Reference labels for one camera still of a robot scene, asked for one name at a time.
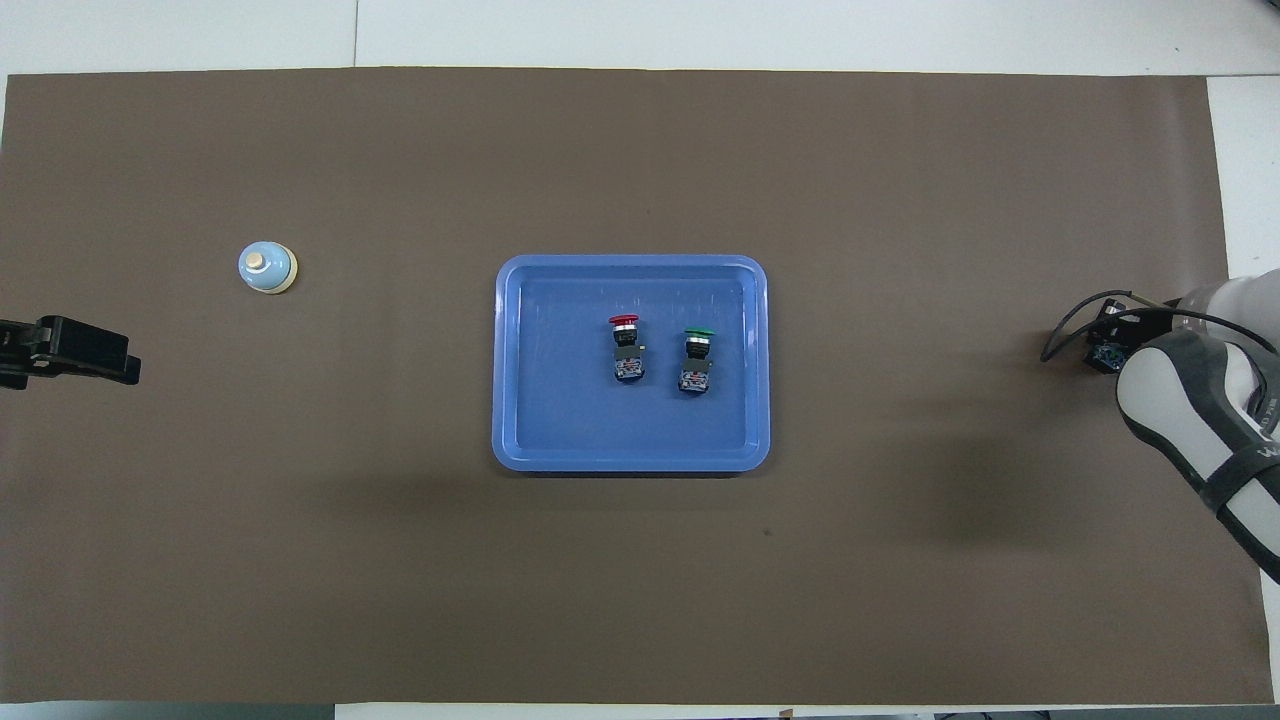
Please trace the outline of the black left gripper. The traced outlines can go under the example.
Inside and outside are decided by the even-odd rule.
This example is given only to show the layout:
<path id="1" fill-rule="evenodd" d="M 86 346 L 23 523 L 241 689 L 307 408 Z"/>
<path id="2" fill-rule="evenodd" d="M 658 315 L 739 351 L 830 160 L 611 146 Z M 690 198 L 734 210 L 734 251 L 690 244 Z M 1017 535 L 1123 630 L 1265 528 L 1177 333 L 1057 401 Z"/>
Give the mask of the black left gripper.
<path id="1" fill-rule="evenodd" d="M 33 342 L 36 341 L 36 359 Z M 41 316 L 36 324 L 1 320 L 1 387 L 23 391 L 37 377 L 82 375 L 137 386 L 141 359 L 131 340 L 69 316 Z"/>

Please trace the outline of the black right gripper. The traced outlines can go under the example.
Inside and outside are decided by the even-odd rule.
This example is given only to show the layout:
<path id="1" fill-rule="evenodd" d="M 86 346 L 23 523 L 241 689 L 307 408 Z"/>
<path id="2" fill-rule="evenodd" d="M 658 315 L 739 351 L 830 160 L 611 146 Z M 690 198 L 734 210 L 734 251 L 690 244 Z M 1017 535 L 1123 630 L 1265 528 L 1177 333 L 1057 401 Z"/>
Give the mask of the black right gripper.
<path id="1" fill-rule="evenodd" d="M 1130 310 L 1130 316 L 1111 316 Z M 1134 306 L 1120 299 L 1106 299 L 1098 310 L 1098 345 L 1135 347 L 1169 333 L 1178 323 L 1176 305 Z"/>

